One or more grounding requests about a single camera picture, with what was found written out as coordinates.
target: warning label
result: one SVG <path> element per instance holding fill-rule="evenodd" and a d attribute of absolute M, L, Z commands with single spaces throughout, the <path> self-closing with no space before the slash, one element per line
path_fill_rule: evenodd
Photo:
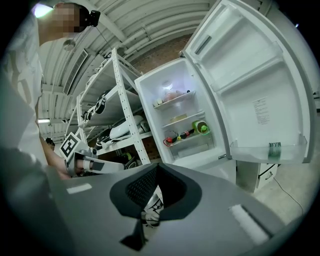
<path fill-rule="evenodd" d="M 259 125 L 266 125 L 270 122 L 267 97 L 253 101 L 256 119 Z"/>

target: refrigerator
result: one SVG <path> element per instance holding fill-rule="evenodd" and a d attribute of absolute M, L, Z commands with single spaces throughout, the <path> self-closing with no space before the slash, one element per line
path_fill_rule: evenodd
<path fill-rule="evenodd" d="M 135 84 L 164 163 L 235 182 L 236 161 L 311 160 L 316 112 L 304 67 L 281 32 L 239 0 L 217 1 L 180 57 Z M 157 106 L 172 92 L 184 94 Z M 168 146 L 197 121 L 209 133 Z"/>

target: refrigerator door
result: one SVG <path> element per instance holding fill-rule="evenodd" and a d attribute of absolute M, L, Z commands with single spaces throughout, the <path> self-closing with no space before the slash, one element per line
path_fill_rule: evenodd
<path fill-rule="evenodd" d="M 315 108 L 308 77 L 280 31 L 239 0 L 218 1 L 184 49 L 218 112 L 229 158 L 309 162 Z"/>

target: floor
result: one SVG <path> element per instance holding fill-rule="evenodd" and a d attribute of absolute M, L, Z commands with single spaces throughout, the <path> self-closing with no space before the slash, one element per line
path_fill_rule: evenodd
<path fill-rule="evenodd" d="M 320 114 L 316 117 L 316 138 L 310 163 L 282 164 L 278 167 L 276 180 L 291 194 L 306 213 L 320 185 Z M 285 224 L 302 215 L 300 206 L 287 195 L 273 179 L 253 196 L 273 210 Z"/>

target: person's arm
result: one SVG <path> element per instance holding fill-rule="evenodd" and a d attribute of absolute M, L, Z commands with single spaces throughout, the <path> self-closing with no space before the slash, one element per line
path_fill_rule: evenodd
<path fill-rule="evenodd" d="M 35 105 L 35 116 L 36 116 L 36 124 L 39 128 L 39 124 L 38 124 L 38 102 Z M 58 156 L 51 148 L 50 146 L 47 144 L 47 142 L 45 141 L 45 139 L 43 137 L 41 137 L 40 133 L 39 133 L 39 138 L 40 138 L 40 142 L 43 148 L 43 152 L 46 158 L 46 161 L 48 163 L 49 166 L 55 167 L 61 177 L 61 179 L 69 179 L 70 176 L 68 175 L 68 171 L 66 168 L 66 164 L 65 164 L 65 160 Z M 78 160 L 76 162 L 76 173 L 78 172 L 82 172 L 83 171 L 83 160 Z"/>

